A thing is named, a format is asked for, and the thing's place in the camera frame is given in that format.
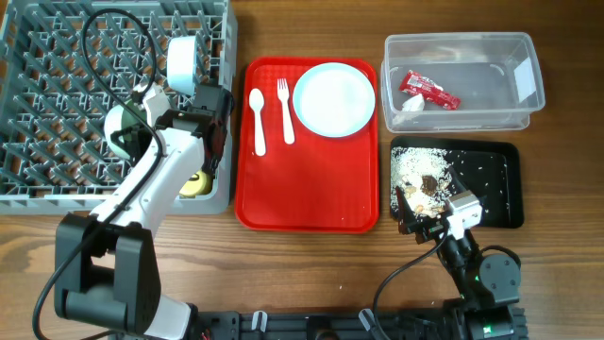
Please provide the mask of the red snack wrapper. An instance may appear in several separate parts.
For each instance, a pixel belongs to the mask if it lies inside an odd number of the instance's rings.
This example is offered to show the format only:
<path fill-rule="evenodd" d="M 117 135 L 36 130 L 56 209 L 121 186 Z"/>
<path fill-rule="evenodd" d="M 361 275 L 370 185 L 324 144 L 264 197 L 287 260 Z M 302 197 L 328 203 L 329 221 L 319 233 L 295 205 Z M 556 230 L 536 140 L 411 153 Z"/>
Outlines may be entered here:
<path fill-rule="evenodd" d="M 413 70 L 409 70 L 405 75 L 399 90 L 410 95 L 421 94 L 426 101 L 449 111 L 454 111 L 461 105 L 461 100 L 458 97 L 445 91 L 443 87 L 430 78 Z"/>

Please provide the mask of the light blue small bowl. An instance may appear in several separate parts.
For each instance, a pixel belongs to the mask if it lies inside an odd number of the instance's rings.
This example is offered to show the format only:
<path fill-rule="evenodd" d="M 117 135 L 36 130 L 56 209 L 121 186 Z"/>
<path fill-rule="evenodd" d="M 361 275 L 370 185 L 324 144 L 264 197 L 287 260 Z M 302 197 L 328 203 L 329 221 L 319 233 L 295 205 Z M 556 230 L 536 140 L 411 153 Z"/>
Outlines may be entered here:
<path fill-rule="evenodd" d="M 166 77 L 169 87 L 181 94 L 194 95 L 197 67 L 195 36 L 173 38 L 168 45 Z"/>

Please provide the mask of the large light blue plate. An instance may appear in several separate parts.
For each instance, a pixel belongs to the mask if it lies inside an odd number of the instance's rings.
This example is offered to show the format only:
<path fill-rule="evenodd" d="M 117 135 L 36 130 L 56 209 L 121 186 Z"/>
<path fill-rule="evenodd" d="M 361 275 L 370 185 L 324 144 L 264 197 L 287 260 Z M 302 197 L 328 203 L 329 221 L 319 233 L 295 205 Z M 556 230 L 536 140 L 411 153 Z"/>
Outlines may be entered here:
<path fill-rule="evenodd" d="M 311 132 L 343 138 L 361 131 L 373 118 L 376 94 L 368 76 L 341 62 L 311 67 L 295 83 L 294 113 Z"/>

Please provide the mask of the green saucer plate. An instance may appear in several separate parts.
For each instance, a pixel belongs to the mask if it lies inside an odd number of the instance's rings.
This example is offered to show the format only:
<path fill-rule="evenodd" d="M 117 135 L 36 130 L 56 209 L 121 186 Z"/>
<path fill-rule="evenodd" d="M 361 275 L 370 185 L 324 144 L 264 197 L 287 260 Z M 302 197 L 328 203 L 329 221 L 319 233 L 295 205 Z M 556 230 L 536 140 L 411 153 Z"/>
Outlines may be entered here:
<path fill-rule="evenodd" d="M 105 117 L 104 122 L 104 134 L 108 146 L 109 136 L 112 132 L 131 126 L 137 126 L 138 124 L 139 121 L 134 118 L 129 111 L 125 110 L 123 106 L 116 105 L 115 107 L 110 109 L 107 116 Z"/>

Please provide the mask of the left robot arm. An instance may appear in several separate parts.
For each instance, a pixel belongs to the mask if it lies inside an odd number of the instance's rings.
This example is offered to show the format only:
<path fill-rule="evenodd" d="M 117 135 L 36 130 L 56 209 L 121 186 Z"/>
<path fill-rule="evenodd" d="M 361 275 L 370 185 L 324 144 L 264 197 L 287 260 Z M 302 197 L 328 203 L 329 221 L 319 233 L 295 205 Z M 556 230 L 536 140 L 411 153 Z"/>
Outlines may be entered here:
<path fill-rule="evenodd" d="M 232 93 L 217 85 L 198 86 L 186 110 L 157 84 L 135 88 L 126 110 L 155 135 L 109 198 L 60 222 L 57 316 L 130 336 L 200 338 L 197 308 L 161 292 L 154 236 L 185 183 L 198 171 L 216 173 L 233 107 Z"/>

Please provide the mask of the cream plastic spoon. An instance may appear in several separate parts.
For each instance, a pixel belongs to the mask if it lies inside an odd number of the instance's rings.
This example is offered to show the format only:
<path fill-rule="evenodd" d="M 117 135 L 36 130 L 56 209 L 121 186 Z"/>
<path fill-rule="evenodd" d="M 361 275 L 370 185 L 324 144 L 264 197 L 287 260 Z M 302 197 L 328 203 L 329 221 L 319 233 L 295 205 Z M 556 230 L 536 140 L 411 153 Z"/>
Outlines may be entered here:
<path fill-rule="evenodd" d="M 266 154 L 266 142 L 261 121 L 261 110 L 264 106 L 264 98 L 260 89 L 254 88 L 251 90 L 248 103 L 254 112 L 254 139 L 256 155 L 262 157 Z"/>

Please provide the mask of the white napkin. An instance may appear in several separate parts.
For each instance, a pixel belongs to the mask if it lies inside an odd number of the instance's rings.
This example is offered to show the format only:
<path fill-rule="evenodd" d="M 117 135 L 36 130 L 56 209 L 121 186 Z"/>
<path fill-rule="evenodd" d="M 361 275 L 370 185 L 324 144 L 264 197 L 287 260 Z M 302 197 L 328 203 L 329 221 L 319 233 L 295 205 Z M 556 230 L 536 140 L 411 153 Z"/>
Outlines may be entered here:
<path fill-rule="evenodd" d="M 412 96 L 410 99 L 403 103 L 403 112 L 417 112 L 422 111 L 425 107 L 425 99 L 421 93 Z"/>

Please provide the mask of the cream plastic fork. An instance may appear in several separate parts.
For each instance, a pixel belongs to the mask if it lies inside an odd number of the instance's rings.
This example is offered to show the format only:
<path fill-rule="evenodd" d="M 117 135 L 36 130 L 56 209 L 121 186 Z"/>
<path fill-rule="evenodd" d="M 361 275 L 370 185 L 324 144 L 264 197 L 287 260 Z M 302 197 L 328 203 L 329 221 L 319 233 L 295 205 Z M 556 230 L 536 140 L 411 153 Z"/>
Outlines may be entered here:
<path fill-rule="evenodd" d="M 281 102 L 282 108 L 282 124 L 283 138 L 287 145 L 292 145 L 295 142 L 293 121 L 289 109 L 290 91 L 287 80 L 279 78 L 277 80 L 277 97 Z"/>

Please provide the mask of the rice and food scraps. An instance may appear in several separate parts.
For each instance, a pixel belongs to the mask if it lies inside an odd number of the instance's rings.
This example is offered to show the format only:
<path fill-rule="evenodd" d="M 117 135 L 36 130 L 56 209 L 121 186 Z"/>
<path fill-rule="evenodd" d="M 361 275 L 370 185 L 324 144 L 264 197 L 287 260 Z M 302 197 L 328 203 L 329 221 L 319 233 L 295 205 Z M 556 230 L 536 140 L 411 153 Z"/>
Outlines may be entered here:
<path fill-rule="evenodd" d="M 446 200 L 453 196 L 448 185 L 451 177 L 444 159 L 445 151 L 436 148 L 410 147 L 400 153 L 391 150 L 390 210 L 398 217 L 395 188 L 400 186 L 415 217 L 425 220 L 445 210 Z"/>

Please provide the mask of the yellow plastic cup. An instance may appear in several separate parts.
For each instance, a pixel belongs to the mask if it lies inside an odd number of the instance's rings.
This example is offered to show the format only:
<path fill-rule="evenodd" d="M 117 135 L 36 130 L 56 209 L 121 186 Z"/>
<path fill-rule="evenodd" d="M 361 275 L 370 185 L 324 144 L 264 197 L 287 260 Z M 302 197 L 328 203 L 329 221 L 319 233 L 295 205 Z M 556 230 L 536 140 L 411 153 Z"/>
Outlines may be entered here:
<path fill-rule="evenodd" d="M 213 176 L 202 170 L 194 173 L 179 191 L 183 197 L 195 197 L 209 194 L 212 190 Z"/>

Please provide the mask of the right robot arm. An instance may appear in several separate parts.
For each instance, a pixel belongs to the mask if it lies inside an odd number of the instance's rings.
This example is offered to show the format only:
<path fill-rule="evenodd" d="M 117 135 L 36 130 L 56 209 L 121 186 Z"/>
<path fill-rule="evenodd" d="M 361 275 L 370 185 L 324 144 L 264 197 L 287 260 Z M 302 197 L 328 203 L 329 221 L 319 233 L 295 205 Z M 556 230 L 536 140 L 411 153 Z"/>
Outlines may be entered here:
<path fill-rule="evenodd" d="M 521 261 L 503 246 L 480 247 L 471 228 L 481 222 L 480 199 L 458 180 L 455 169 L 447 174 L 455 194 L 445 200 L 445 209 L 421 221 L 396 187 L 398 229 L 414 234 L 416 242 L 433 241 L 435 255 L 454 281 L 457 298 L 436 309 L 405 311 L 401 330 L 413 339 L 520 339 L 526 329 L 517 323 L 513 305 L 520 299 Z"/>

